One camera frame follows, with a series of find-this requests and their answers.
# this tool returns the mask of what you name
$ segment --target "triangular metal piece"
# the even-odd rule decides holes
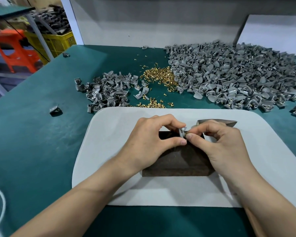
[[[223,119],[204,119],[204,120],[198,120],[196,125],[199,125],[201,123],[204,123],[206,121],[209,120],[214,120],[214,121],[218,121],[218,122],[222,122],[225,123],[227,126],[229,127],[234,127],[237,124],[237,121],[231,121],[231,120],[223,120]]]

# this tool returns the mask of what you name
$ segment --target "fingernail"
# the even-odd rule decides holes
[[[192,133],[187,133],[185,135],[185,138],[188,139],[188,140],[190,140],[192,138]]]
[[[186,145],[186,144],[187,144],[186,139],[181,140],[181,145]]]

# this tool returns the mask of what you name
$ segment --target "red stool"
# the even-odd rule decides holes
[[[35,63],[39,60],[39,56],[34,50],[25,50],[21,46],[19,41],[25,37],[24,31],[19,29],[17,31],[12,29],[0,31],[0,43],[7,43],[14,48],[14,53],[5,55],[0,47],[0,53],[11,72],[15,72],[12,66],[26,66],[31,73],[34,73],[37,71]]]

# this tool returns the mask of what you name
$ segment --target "person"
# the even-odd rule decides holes
[[[237,128],[211,120],[189,130],[186,139],[161,140],[158,132],[162,126],[175,131],[186,125],[170,114],[140,118],[115,157],[22,226],[12,237],[82,236],[123,183],[152,165],[167,149],[186,145],[186,139],[205,151],[214,169],[256,216],[268,237],[296,237],[296,208],[254,168]],[[202,133],[213,136],[217,142],[206,141],[200,137]]]

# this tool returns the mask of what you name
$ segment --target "yellow basket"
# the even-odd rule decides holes
[[[48,61],[50,61],[37,35],[35,33],[31,33],[28,31],[25,32],[25,35],[28,39],[28,42],[33,47],[35,47],[44,57],[46,57]],[[50,35],[50,34],[42,34],[42,35],[54,57],[60,55],[72,45],[77,44],[76,40],[74,39],[72,31],[62,36]],[[40,60],[43,62],[43,64],[46,65],[48,61],[39,53],[37,54],[39,55]]]

